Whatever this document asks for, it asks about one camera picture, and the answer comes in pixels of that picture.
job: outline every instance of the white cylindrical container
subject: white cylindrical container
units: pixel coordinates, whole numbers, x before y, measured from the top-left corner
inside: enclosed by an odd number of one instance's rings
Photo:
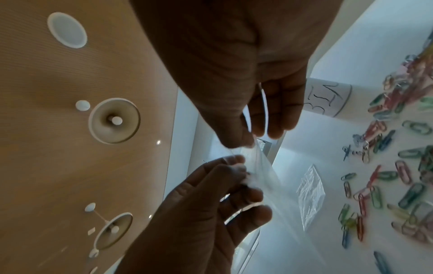
[[[346,105],[351,93],[352,85],[308,78],[303,109],[335,117]]]

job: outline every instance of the plastic bag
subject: plastic bag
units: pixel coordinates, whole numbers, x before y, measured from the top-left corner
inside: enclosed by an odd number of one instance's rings
[[[314,165],[310,166],[305,173],[296,194],[298,194],[302,227],[306,231],[316,214],[322,208],[323,200],[325,199],[322,180],[317,174]]]

